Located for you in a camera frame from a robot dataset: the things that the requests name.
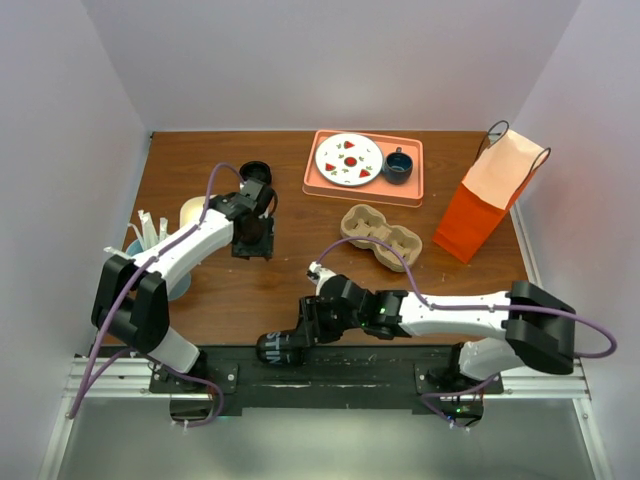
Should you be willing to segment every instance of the black mug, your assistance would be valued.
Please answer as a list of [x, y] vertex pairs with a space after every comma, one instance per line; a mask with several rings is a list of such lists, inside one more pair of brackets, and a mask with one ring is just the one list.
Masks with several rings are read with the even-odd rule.
[[394, 185], [402, 185], [411, 176], [413, 170], [413, 160], [406, 153], [402, 153], [402, 148], [396, 148], [396, 151], [387, 155], [382, 165], [382, 175], [387, 182]]

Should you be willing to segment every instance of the wooden table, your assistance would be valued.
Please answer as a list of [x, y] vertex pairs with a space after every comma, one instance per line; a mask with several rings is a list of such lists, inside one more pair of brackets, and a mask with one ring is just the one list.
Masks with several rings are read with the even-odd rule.
[[[456, 186], [473, 162], [481, 132], [392, 132], [421, 140], [426, 161], [425, 197], [419, 208], [374, 205], [391, 224], [404, 225], [423, 239], [423, 251], [413, 267], [423, 292], [435, 295], [475, 295], [508, 289], [526, 279], [518, 242], [507, 216], [469, 265], [431, 242]], [[314, 132], [156, 133], [133, 209], [154, 219], [169, 219], [169, 231], [179, 224], [182, 204], [204, 195], [211, 169], [218, 162], [237, 167], [250, 160], [271, 166], [278, 192], [274, 258], [266, 262], [232, 258], [230, 247], [211, 255], [192, 271], [192, 285], [170, 303], [171, 325], [193, 343], [255, 344], [263, 333], [294, 328], [298, 298], [312, 295], [305, 272], [309, 263], [340, 238], [339, 225], [356, 202], [305, 195], [302, 179]], [[214, 192], [237, 191], [236, 177], [221, 173]], [[126, 245], [135, 236], [127, 233]], [[375, 289], [407, 289], [404, 274], [379, 264], [371, 251], [342, 245], [323, 262], [359, 285]], [[467, 337], [433, 335], [398, 342], [455, 343]], [[350, 331], [343, 343], [379, 343], [360, 331]]]

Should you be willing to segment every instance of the black cup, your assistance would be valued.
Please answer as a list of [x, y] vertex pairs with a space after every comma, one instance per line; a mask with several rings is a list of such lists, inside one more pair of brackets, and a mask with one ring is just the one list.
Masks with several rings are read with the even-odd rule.
[[413, 170], [413, 160], [406, 153], [402, 153], [402, 148], [396, 148], [396, 151], [387, 155], [382, 166], [382, 175], [387, 182], [394, 185], [402, 185], [411, 176]]
[[267, 185], [271, 185], [271, 169], [264, 162], [247, 162], [240, 167], [240, 176], [246, 181], [247, 178], [255, 178]]

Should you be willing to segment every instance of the wire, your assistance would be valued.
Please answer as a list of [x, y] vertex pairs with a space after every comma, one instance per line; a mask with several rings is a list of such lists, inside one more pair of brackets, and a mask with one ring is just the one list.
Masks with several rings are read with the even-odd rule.
[[[209, 181], [207, 182], [207, 191], [206, 191], [206, 194], [205, 194], [205, 197], [204, 197], [205, 198], [204, 205], [202, 207], [202, 213], [200, 214], [200, 218], [198, 219], [198, 223], [193, 225], [189, 230], [187, 230], [185, 233], [180, 235], [180, 237], [178, 237], [177, 239], [173, 240], [172, 242], [168, 243], [163, 248], [161, 248], [158, 251], [158, 255], [157, 256], [150, 257], [146, 262], [144, 262], [133, 273], [133, 275], [131, 275], [131, 277], [129, 278], [129, 281], [127, 281], [127, 283], [124, 285], [124, 287], [122, 287], [122, 290], [120, 291], [120, 293], [116, 297], [115, 301], [113, 302], [113, 305], [111, 305], [111, 308], [109, 309], [109, 312], [107, 313], [107, 316], [104, 319], [104, 322], [102, 322], [102, 325], [101, 325], [100, 329], [98, 330], [98, 335], [96, 337], [95, 342], [93, 343], [93, 346], [91, 348], [91, 352], [89, 353], [89, 361], [87, 362], [87, 365], [85, 367], [84, 373], [82, 375], [82, 380], [80, 381], [80, 386], [78, 387], [78, 393], [76, 394], [76, 398], [73, 401], [73, 405], [71, 406], [71, 410], [69, 411], [69, 413], [67, 415], [68, 418], [70, 418], [70, 419], [75, 418], [75, 416], [78, 414], [78, 410], [80, 409], [80, 405], [82, 404], [82, 400], [84, 399], [85, 395], [89, 391], [89, 388], [91, 388], [91, 385], [93, 385], [93, 383], [97, 380], [97, 378], [107, 368], [109, 368], [109, 366], [117, 358], [119, 358], [119, 356], [124, 355], [124, 354], [122, 354], [122, 355], [118, 356], [118, 354], [120, 353], [120, 352], [118, 352], [116, 355], [114, 355], [109, 360], [107, 360], [107, 362], [105, 362], [105, 364], [96, 372], [96, 374], [98, 372], [100, 372], [100, 374], [95, 375], [93, 380], [92, 380], [91, 372], [93, 370], [93, 367], [96, 364], [96, 359], [98, 358], [98, 352], [100, 350], [100, 347], [102, 346], [102, 342], [104, 341], [104, 337], [106, 336], [106, 334], [107, 334], [107, 332], [109, 330], [109, 327], [111, 326], [111, 323], [113, 322], [113, 319], [115, 318], [116, 312], [118, 311], [118, 309], [122, 305], [122, 302], [124, 301], [125, 297], [129, 294], [129, 291], [133, 288], [133, 286], [136, 284], [138, 279], [146, 272], [147, 268], [149, 268], [153, 263], [157, 262], [160, 259], [160, 257], [162, 255], [164, 255], [166, 252], [171, 250], [173, 247], [175, 247], [179, 243], [183, 242], [187, 237], [189, 237], [191, 234], [193, 234], [193, 232], [198, 230], [198, 228], [200, 227], [202, 222], [204, 222], [204, 219], [205, 219], [206, 214], [207, 214], [207, 210], [209, 208], [209, 198], [211, 197], [211, 190], [213, 189], [213, 182], [214, 182], [214, 180], [216, 178], [216, 175], [218, 174], [218, 172], [222, 168], [227, 168], [227, 169], [231, 170], [233, 173], [236, 174], [236, 176], [240, 179], [241, 182], [243, 181], [242, 176], [240, 175], [240, 173], [238, 173], [238, 171], [231, 164], [225, 163], [225, 162], [217, 164], [213, 168], [213, 170], [211, 171], [211, 175], [209, 176]], [[213, 385], [214, 389], [217, 388], [217, 390], [219, 390], [219, 387], [217, 387], [217, 385], [215, 385], [212, 382], [209, 382], [208, 380], [202, 380], [202, 381], [199, 381], [198, 383], [203, 383], [203, 382], [207, 382], [207, 383], [204, 383], [204, 384], [208, 385], [208, 386], [212, 386]], [[222, 404], [222, 391], [219, 391], [219, 395], [220, 395], [220, 402]]]
[[469, 428], [471, 425], [473, 425], [474, 423], [479, 422], [482, 419], [482, 417], [476, 417], [476, 418], [472, 418], [470, 421], [468, 421], [467, 423], [465, 423], [465, 428]]
[[199, 383], [201, 385], [204, 385], [207, 391], [207, 394], [209, 395], [209, 398], [211, 399], [212, 402], [215, 402], [215, 397], [212, 394], [212, 392], [210, 390], [213, 390], [216, 394], [216, 396], [219, 398], [218, 400], [218, 407], [214, 410], [213, 406], [211, 406], [211, 411], [209, 412], [209, 415], [207, 415], [207, 417], [203, 420], [198, 420], [195, 422], [188, 422], [188, 421], [184, 421], [182, 423], [182, 426], [185, 428], [194, 428], [194, 427], [203, 427], [205, 425], [210, 424], [211, 422], [213, 422], [216, 418], [218, 418], [220, 416], [220, 413], [222, 412], [222, 409], [224, 408], [224, 394], [222, 393], [222, 389], [216, 385], [215, 383], [213, 383], [210, 380], [206, 380], [204, 378], [198, 378], [198, 377], [192, 377], [191, 375], [187, 375], [185, 373], [180, 373], [177, 370], [174, 370], [173, 368], [169, 367], [168, 365], [162, 365], [158, 360], [156, 360], [153, 357], [150, 357], [149, 355], [145, 355], [143, 353], [141, 353], [140, 355], [142, 355], [144, 358], [146, 358], [147, 360], [162, 366], [165, 370], [167, 370], [171, 375], [178, 377], [182, 380], [185, 380], [187, 382], [194, 382], [194, 383]]
[[[320, 254], [320, 256], [318, 257], [318, 259], [316, 260], [316, 263], [321, 264], [322, 260], [324, 259], [324, 257], [327, 256], [327, 254], [333, 250], [334, 248], [336, 248], [338, 245], [341, 245], [343, 243], [346, 242], [351, 242], [353, 240], [366, 240], [369, 242], [373, 242], [376, 243], [384, 248], [386, 248], [387, 250], [389, 250], [402, 264], [402, 267], [404, 268], [404, 271], [407, 273], [407, 277], [409, 278], [409, 283], [411, 284], [411, 287], [413, 288], [413, 291], [415, 292], [416, 296], [418, 297], [418, 300], [420, 302], [422, 302], [424, 305], [426, 305], [430, 310], [454, 310], [454, 311], [468, 311], [468, 310], [473, 310], [473, 311], [477, 311], [477, 310], [486, 310], [486, 311], [490, 311], [493, 312], [495, 310], [502, 310], [502, 311], [516, 311], [516, 312], [534, 312], [534, 313], [542, 313], [542, 314], [546, 314], [546, 315], [554, 315], [554, 316], [560, 316], [560, 317], [564, 317], [564, 318], [568, 318], [570, 320], [573, 320], [574, 322], [577, 323], [581, 323], [583, 325], [586, 325], [588, 327], [591, 327], [592, 329], [600, 332], [602, 335], [604, 335], [607, 340], [609, 340], [609, 347], [606, 350], [603, 350], [602, 352], [596, 352], [596, 353], [582, 353], [582, 352], [575, 352], [574, 355], [576, 357], [585, 357], [585, 358], [604, 358], [604, 357], [608, 357], [609, 355], [612, 355], [618, 348], [618, 342], [616, 340], [616, 338], [613, 336], [613, 333], [611, 333], [611, 331], [609, 331], [607, 328], [605, 328], [602, 325], [599, 325], [597, 323], [595, 323], [592, 320], [589, 320], [587, 318], [584, 318], [580, 315], [576, 315], [574, 313], [570, 313], [570, 312], [565, 312], [564, 310], [559, 310], [556, 308], [548, 308], [548, 307], [539, 307], [539, 306], [534, 306], [534, 305], [437, 305], [435, 303], [429, 303], [428, 299], [423, 297], [422, 293], [420, 293], [420, 290], [418, 289], [418, 285], [416, 284], [416, 280], [413, 276], [413, 273], [411, 273], [411, 268], [409, 268], [409, 265], [407, 264], [406, 260], [404, 259], [404, 257], [402, 255], [400, 255], [395, 249], [393, 249], [390, 245], [387, 245], [386, 243], [384, 243], [381, 240], [378, 240], [377, 238], [372, 238], [372, 237], [364, 237], [364, 236], [356, 236], [356, 237], [350, 237], [350, 238], [343, 238], [341, 240], [338, 240], [336, 242], [334, 242], [333, 244], [329, 245], [324, 252], [322, 252]], [[440, 392], [434, 392], [434, 393], [425, 393], [420, 397], [420, 400], [422, 401], [422, 403], [424, 403], [424, 405], [431, 410], [433, 413], [435, 413], [436, 415], [438, 415], [440, 418], [444, 419], [445, 421], [451, 421], [451, 424], [456, 426], [456, 427], [464, 427], [464, 425], [458, 423], [457, 421], [453, 420], [453, 419], [449, 419], [445, 413], [438, 409], [437, 407], [435, 407], [434, 405], [431, 404], [431, 402], [429, 402], [429, 398], [443, 398], [443, 397], [458, 397], [458, 396], [462, 396], [462, 395], [470, 395], [472, 393], [476, 393], [480, 390], [483, 390], [487, 385], [489, 385], [493, 379], [496, 377], [496, 375], [492, 375], [491, 377], [483, 380], [482, 382], [480, 382], [478, 385], [475, 385], [472, 388], [469, 388], [467, 390], [463, 390], [460, 392], [452, 392], [452, 393], [440, 393]]]
[[381, 240], [378, 240], [377, 238], [364, 237], [364, 236], [343, 238], [329, 245], [329, 247], [327, 247], [325, 251], [320, 254], [316, 262], [322, 263], [322, 260], [324, 259], [324, 257], [326, 257], [331, 250], [333, 250], [335, 247], [337, 247], [342, 243], [351, 242], [352, 240], [366, 240], [368, 242], [376, 243], [386, 248], [387, 250], [389, 250], [398, 260], [400, 260], [400, 263], [402, 263], [402, 267], [404, 268], [404, 271], [407, 273], [407, 277], [409, 278], [409, 283], [411, 284], [411, 288], [413, 288], [413, 291], [418, 297], [418, 300], [421, 303], [423, 303], [425, 306], [429, 307], [430, 310], [454, 310], [454, 311], [482, 310], [482, 311], [490, 311], [490, 312], [494, 310], [503, 310], [503, 311], [506, 310], [506, 311], [515, 311], [515, 312], [542, 313], [545, 315], [554, 315], [558, 317], [564, 317], [564, 318], [568, 318], [569, 320], [573, 320], [574, 322], [581, 323], [583, 325], [591, 327], [597, 332], [600, 332], [602, 335], [604, 335], [607, 338], [607, 340], [609, 340], [609, 347], [606, 350], [603, 350], [602, 352], [596, 352], [596, 353], [575, 352], [574, 355], [576, 357], [604, 358], [613, 354], [618, 349], [618, 341], [616, 340], [616, 338], [613, 336], [613, 333], [611, 333], [609, 329], [585, 317], [576, 315], [575, 313], [565, 312], [564, 310], [559, 310], [557, 308], [540, 307], [536, 305], [437, 305], [435, 303], [430, 303], [428, 299], [425, 298], [422, 295], [422, 293], [420, 293], [420, 290], [418, 289], [418, 285], [416, 284], [416, 280], [413, 276], [413, 273], [411, 273], [411, 268], [407, 264], [407, 261], [404, 259], [404, 257], [400, 255], [396, 250], [394, 250], [391, 246], [387, 245]]

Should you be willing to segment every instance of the orange paper bag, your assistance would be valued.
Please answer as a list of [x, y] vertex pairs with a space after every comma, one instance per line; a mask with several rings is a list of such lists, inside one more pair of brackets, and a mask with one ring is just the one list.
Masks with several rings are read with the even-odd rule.
[[[489, 136], [502, 124], [506, 130], [483, 150]], [[505, 120], [492, 126], [478, 149], [475, 163], [458, 186], [433, 241], [469, 263], [550, 153], [550, 148], [542, 149], [510, 130]]]

